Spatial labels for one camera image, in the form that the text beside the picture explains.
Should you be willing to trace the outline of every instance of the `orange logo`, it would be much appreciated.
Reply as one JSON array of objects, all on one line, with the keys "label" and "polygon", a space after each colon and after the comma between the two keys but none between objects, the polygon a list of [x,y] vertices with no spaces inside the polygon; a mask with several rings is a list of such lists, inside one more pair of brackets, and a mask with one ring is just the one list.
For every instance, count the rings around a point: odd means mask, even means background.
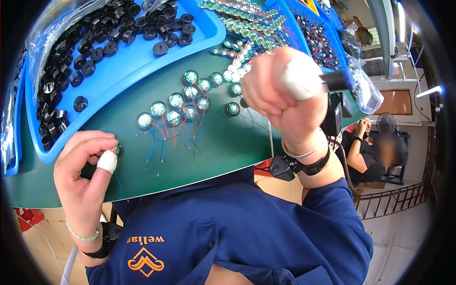
[{"label": "orange logo", "polygon": [[[136,261],[136,258],[138,256],[141,256],[141,257],[138,261]],[[150,268],[149,273],[145,273],[143,271],[142,268],[144,265],[147,265]],[[163,261],[158,260],[148,250],[146,250],[145,248],[141,248],[141,250],[135,255],[135,257],[128,261],[128,267],[130,267],[131,270],[139,270],[142,272],[142,274],[144,274],[144,276],[149,277],[152,274],[152,272],[154,272],[154,271],[162,271],[163,268],[165,267],[165,264],[163,263]]]}]

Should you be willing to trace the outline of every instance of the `white finger tape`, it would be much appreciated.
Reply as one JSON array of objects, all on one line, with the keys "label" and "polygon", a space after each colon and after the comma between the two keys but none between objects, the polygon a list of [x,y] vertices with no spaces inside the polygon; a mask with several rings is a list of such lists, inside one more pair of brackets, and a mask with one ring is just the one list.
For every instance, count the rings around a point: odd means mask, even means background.
[{"label": "white finger tape", "polygon": [[293,55],[282,73],[282,83],[297,100],[310,99],[321,92],[321,71],[309,59],[305,54]]},{"label": "white finger tape", "polygon": [[106,150],[98,159],[97,168],[98,167],[113,174],[117,167],[117,155],[110,150]]}]

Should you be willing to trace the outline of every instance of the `bracelet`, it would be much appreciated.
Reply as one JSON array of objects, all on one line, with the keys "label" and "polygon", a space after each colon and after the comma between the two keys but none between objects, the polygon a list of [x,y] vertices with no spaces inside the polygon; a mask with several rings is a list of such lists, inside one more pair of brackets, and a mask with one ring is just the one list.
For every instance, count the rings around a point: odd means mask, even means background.
[{"label": "bracelet", "polygon": [[287,151],[286,147],[285,147],[285,144],[284,144],[284,139],[282,138],[282,148],[284,149],[284,152],[287,156],[289,157],[292,157],[292,158],[295,158],[295,159],[299,159],[299,158],[305,158],[305,157],[308,157],[309,155],[311,155],[312,153],[316,152],[316,150],[318,149],[318,147],[320,146],[320,144],[317,144],[316,147],[309,151],[308,153],[306,154],[303,154],[303,155],[291,155],[289,154],[289,152]]},{"label": "bracelet", "polygon": [[68,220],[66,217],[65,217],[65,221],[67,221],[68,230],[79,240],[82,240],[85,242],[90,242],[90,241],[96,240],[96,238],[98,237],[98,234],[100,233],[100,227],[97,226],[97,229],[95,230],[95,234],[93,236],[91,236],[89,238],[81,237],[80,235],[78,235],[77,233],[75,233],[73,231],[73,229],[70,227],[70,224],[68,224]]}]

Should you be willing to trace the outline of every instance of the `black wristband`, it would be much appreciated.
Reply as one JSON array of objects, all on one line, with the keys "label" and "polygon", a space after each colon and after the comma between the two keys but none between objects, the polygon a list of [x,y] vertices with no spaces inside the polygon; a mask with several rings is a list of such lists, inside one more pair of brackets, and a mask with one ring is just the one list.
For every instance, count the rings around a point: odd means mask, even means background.
[{"label": "black wristband", "polygon": [[108,247],[106,246],[105,240],[103,240],[103,244],[101,245],[101,248],[99,251],[91,252],[91,253],[87,253],[87,252],[83,252],[83,253],[91,258],[103,259],[109,255],[109,250],[108,250]]},{"label": "black wristband", "polygon": [[325,167],[326,163],[328,163],[329,160],[329,155],[331,154],[329,150],[329,144],[328,144],[328,152],[326,153],[325,157],[319,159],[317,162],[314,164],[310,165],[304,165],[297,161],[298,165],[296,166],[296,170],[304,172],[307,176],[312,176],[315,174],[320,173],[320,171]]}]

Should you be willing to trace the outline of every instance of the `soldering iron handle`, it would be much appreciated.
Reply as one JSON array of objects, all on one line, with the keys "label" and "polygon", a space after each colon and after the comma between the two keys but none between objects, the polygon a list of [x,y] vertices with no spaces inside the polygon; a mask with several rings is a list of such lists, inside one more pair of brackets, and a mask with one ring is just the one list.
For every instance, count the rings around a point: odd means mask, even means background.
[{"label": "soldering iron handle", "polygon": [[354,89],[353,75],[348,69],[325,73],[320,78],[329,92]]}]

